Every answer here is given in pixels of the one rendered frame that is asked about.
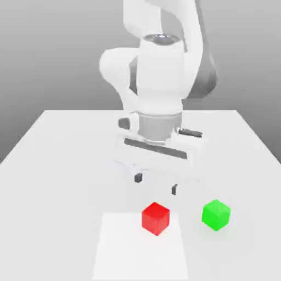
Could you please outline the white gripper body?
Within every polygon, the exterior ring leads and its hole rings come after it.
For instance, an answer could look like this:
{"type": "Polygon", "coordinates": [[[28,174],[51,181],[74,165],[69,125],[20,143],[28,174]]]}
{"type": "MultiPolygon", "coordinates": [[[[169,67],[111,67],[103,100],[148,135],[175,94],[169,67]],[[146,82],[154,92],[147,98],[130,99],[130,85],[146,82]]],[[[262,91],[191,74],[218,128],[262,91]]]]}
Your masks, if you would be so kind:
{"type": "Polygon", "coordinates": [[[142,170],[155,169],[179,176],[197,176],[202,168],[204,137],[172,133],[163,143],[132,133],[118,133],[116,159],[142,170]]]}

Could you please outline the small red cube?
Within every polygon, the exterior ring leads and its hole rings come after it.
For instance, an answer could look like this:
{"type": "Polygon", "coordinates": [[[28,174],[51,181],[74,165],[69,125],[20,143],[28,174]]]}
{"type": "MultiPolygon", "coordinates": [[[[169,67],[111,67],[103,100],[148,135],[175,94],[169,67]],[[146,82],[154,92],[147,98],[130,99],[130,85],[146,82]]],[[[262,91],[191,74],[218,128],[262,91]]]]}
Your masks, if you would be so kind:
{"type": "Polygon", "coordinates": [[[142,211],[142,227],[158,236],[170,224],[170,210],[153,202],[142,211]]]}

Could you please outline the small green cube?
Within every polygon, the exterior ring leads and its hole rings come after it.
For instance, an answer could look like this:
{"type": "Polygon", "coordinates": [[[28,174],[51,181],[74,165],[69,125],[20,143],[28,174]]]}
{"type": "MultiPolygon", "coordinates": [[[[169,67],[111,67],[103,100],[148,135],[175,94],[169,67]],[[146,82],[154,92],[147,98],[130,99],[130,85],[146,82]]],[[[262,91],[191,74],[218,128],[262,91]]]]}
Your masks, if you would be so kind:
{"type": "Polygon", "coordinates": [[[214,231],[218,231],[229,223],[231,208],[215,199],[203,207],[202,222],[214,231]]]}

